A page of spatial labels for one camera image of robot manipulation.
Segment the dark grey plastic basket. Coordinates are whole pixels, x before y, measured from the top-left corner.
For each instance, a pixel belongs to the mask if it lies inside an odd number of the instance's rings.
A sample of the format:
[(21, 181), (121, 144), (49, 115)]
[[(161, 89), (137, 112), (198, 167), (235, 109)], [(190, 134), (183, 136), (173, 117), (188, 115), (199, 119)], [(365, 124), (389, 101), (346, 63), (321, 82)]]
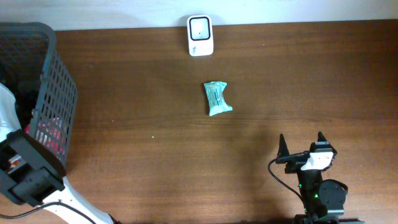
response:
[(1, 84), (16, 98), (22, 129), (66, 164), (78, 90), (51, 27), (1, 23)]

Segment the teal wet wipes pack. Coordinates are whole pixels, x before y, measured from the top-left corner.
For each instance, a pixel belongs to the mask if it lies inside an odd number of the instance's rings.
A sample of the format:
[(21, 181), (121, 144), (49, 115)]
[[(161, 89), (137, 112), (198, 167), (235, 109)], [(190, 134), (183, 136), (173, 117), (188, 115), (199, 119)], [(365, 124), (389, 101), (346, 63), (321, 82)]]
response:
[(205, 87), (206, 96), (209, 104), (209, 116), (232, 111), (233, 107), (225, 102), (223, 92), (226, 82), (215, 81), (203, 84)]

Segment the white barcode scanner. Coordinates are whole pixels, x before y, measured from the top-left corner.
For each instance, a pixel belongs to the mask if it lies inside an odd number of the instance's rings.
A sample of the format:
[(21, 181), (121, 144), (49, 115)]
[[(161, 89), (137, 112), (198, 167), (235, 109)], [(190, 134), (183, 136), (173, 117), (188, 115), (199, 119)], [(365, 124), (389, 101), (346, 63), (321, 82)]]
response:
[(212, 55), (213, 26), (210, 16), (195, 15), (187, 19), (188, 51), (192, 57)]

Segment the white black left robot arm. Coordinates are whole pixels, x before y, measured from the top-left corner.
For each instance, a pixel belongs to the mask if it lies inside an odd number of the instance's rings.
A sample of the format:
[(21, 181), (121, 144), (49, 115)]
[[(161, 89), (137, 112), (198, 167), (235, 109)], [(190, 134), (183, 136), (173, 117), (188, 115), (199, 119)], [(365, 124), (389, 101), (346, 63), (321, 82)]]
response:
[(58, 158), (21, 128), (13, 93), (1, 86), (1, 193), (67, 223), (116, 223), (69, 183)]

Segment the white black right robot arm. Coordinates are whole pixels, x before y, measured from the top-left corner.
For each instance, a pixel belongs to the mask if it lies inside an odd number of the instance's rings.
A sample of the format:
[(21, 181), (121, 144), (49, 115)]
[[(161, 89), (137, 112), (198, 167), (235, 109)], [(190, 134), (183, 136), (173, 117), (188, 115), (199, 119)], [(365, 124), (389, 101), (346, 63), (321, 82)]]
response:
[[(292, 221), (294, 224), (362, 223), (357, 218), (341, 218), (345, 213), (348, 186), (322, 177), (322, 173), (332, 166), (336, 155), (336, 149), (322, 132), (318, 132), (317, 141), (311, 143), (309, 150), (296, 154), (289, 152), (284, 135), (280, 135), (277, 156), (267, 168), (270, 175), (297, 195), (303, 204), (305, 213), (296, 215)], [(289, 187), (271, 171), (273, 163), (284, 164), (286, 174), (297, 174), (299, 191)]]

